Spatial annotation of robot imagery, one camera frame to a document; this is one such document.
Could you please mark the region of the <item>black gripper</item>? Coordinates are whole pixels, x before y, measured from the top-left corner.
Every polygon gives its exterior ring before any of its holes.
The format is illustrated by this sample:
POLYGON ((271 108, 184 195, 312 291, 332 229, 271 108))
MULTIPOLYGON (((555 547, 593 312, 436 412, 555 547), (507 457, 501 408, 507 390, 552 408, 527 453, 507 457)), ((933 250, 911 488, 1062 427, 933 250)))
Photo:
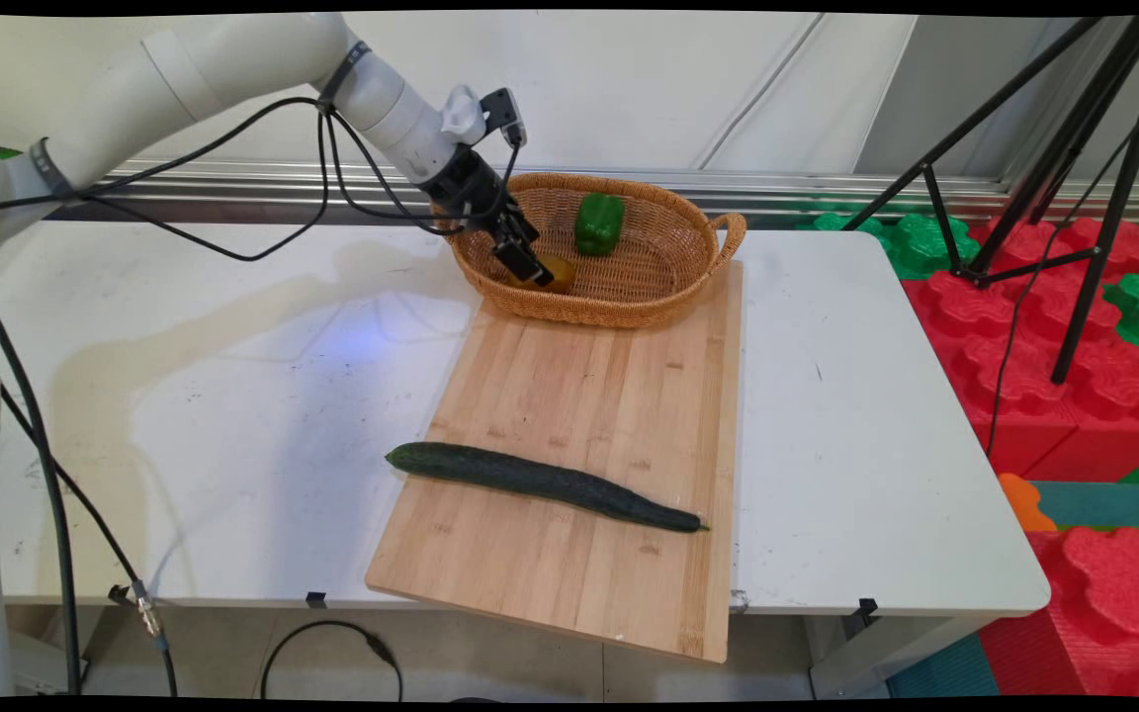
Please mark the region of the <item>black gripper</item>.
POLYGON ((417 185, 440 208, 434 234, 452 237, 467 230, 483 230, 498 243, 492 255, 505 267, 505 283, 513 288, 544 289, 555 283, 552 267, 536 257, 530 244, 539 238, 507 188, 477 152, 457 145, 437 175, 417 185))

